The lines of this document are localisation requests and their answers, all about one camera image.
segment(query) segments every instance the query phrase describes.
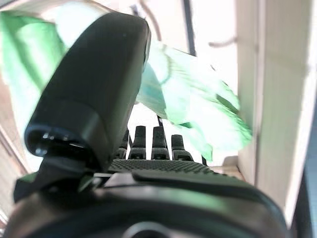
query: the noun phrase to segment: black wire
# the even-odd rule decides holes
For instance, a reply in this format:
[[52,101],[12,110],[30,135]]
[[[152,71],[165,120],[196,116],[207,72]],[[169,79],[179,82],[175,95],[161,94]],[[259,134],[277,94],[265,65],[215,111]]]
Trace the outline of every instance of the black wire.
[[202,156],[202,164],[207,166],[207,161],[203,156]]
[[192,9],[190,5],[190,0],[183,0],[183,5],[184,5],[186,26],[187,26],[187,40],[188,40],[189,54],[191,54],[192,56],[196,56],[194,29],[193,29],[193,22],[192,22]]

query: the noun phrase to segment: green cloth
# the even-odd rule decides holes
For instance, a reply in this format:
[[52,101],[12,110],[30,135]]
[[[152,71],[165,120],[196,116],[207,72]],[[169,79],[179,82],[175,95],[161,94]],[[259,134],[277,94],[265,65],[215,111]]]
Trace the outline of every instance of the green cloth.
[[206,160],[212,150],[236,151],[251,138],[239,100],[206,63],[152,42],[138,102],[172,122]]
[[9,86],[18,131],[26,124],[66,47],[55,25],[41,19],[0,13],[1,73]]
[[[0,27],[2,74],[23,133],[66,47],[55,25],[41,19],[3,12]],[[198,58],[160,42],[151,42],[137,101],[173,123],[209,161],[213,149],[239,150],[252,137],[237,116],[237,97],[216,72]]]

